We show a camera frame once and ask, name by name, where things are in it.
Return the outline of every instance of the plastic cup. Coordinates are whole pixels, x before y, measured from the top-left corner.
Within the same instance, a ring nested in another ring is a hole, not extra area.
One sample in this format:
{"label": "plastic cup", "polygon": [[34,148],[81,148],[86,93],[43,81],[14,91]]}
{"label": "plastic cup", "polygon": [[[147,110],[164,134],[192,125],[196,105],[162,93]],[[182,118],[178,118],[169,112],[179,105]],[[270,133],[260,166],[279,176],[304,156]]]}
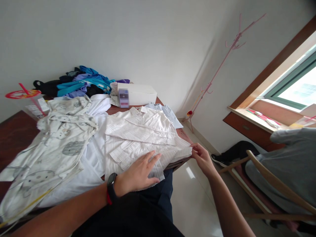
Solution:
{"label": "plastic cup", "polygon": [[11,102],[33,119],[39,120],[45,117],[49,112],[49,108],[46,105],[41,91],[28,90],[27,92],[28,93],[24,90],[14,91],[6,94],[5,97],[9,98]]}
{"label": "plastic cup", "polygon": [[314,123],[316,123],[316,120],[314,119],[314,117],[310,118],[310,117],[304,116],[303,118],[297,120],[295,123],[290,125],[290,128],[291,129],[302,128],[302,127],[306,127],[306,126],[312,125]]}

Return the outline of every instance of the white striped shirt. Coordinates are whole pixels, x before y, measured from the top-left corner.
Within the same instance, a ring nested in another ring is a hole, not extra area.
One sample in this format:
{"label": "white striped shirt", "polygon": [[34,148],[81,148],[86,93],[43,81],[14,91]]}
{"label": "white striped shirt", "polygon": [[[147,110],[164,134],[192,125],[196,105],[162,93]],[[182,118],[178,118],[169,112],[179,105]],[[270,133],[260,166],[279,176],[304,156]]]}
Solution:
{"label": "white striped shirt", "polygon": [[140,156],[155,150],[161,153],[149,178],[163,180],[169,163],[191,156],[190,143],[181,139],[163,111],[132,107],[108,116],[105,139],[105,180],[127,170]]}

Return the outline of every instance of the red cup lid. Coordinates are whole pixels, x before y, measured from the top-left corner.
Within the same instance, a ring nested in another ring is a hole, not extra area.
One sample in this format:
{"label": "red cup lid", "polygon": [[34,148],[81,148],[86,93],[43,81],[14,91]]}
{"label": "red cup lid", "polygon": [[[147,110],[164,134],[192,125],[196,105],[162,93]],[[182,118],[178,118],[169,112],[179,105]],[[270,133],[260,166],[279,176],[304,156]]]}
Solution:
{"label": "red cup lid", "polygon": [[41,91],[39,90],[28,90],[29,94],[26,94],[25,91],[21,90],[21,91],[15,91],[15,92],[10,92],[8,94],[5,95],[5,97],[9,98],[9,99],[25,99],[25,98],[32,98],[35,97],[39,94],[41,94]]}

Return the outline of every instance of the glass pane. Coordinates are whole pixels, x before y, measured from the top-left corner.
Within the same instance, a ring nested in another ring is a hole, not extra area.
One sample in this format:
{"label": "glass pane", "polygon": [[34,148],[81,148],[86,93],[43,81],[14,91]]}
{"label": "glass pane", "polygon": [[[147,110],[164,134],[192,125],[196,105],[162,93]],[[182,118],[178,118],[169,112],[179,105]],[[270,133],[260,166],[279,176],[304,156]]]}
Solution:
{"label": "glass pane", "polygon": [[278,97],[307,106],[316,104],[316,67]]}

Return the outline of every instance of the right hand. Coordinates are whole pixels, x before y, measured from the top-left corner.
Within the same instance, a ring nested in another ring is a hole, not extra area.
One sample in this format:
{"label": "right hand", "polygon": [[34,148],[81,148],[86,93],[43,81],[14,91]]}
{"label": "right hand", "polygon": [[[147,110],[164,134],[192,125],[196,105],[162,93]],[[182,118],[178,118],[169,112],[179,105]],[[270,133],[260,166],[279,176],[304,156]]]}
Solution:
{"label": "right hand", "polygon": [[192,157],[196,159],[198,166],[206,177],[209,177],[212,173],[217,172],[208,151],[204,147],[202,147],[199,143],[193,143],[190,147],[192,147]]}

